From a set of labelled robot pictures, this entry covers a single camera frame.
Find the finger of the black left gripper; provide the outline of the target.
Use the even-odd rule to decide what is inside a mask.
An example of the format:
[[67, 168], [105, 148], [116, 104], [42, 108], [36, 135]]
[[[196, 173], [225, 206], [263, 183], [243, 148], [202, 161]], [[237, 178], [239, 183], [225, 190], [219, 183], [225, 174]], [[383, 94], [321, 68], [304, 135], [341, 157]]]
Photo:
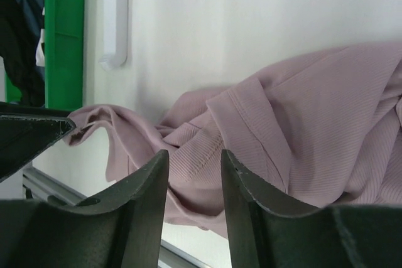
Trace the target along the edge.
[[1, 181], [76, 129], [69, 114], [1, 102]]

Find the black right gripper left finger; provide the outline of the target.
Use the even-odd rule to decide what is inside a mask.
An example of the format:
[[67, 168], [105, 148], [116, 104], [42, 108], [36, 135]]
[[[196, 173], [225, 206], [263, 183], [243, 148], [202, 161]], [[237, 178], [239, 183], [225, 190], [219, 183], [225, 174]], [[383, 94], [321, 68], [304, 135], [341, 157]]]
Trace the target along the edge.
[[1, 202], [2, 267], [156, 267], [168, 152], [75, 206]]

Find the mauve tank top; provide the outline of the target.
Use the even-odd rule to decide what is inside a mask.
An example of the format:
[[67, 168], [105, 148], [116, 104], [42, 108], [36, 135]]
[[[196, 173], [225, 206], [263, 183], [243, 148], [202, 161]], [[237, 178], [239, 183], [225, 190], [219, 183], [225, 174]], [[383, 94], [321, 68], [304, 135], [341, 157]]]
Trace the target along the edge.
[[117, 105], [70, 114], [69, 146], [109, 138], [107, 181], [170, 155], [166, 223], [227, 236], [220, 159], [234, 153], [282, 192], [317, 207], [401, 203], [401, 43], [318, 51], [239, 84], [184, 93], [154, 124]]

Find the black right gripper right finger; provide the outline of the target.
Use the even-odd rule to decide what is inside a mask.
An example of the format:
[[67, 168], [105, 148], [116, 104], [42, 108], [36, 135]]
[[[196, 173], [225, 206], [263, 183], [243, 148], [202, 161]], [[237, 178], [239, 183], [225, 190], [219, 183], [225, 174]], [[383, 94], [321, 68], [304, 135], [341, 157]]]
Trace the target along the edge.
[[221, 157], [233, 267], [400, 267], [401, 207], [317, 208]]

